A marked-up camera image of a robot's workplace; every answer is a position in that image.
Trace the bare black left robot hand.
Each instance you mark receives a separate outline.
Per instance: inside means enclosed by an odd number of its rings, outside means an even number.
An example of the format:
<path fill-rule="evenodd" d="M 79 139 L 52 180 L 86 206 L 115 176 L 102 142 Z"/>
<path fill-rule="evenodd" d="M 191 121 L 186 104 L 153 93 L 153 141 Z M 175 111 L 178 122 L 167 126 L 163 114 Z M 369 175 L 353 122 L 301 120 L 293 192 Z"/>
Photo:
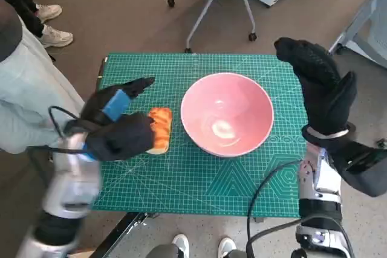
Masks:
<path fill-rule="evenodd" d="M 101 126 L 116 122 L 137 98 L 155 81 L 154 77 L 142 77 L 116 84 L 95 92 L 85 103 L 80 119 Z"/>

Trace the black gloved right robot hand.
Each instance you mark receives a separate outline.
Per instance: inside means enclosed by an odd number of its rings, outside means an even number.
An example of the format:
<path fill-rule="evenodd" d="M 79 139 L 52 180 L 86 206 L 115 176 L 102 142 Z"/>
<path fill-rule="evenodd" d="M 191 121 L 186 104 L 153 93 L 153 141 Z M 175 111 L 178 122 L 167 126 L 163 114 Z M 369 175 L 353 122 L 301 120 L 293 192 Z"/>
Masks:
<path fill-rule="evenodd" d="M 325 136 L 348 130 L 356 74 L 341 77 L 333 57 L 318 44 L 281 37 L 274 46 L 277 58 L 292 66 L 301 84 L 308 127 Z"/>

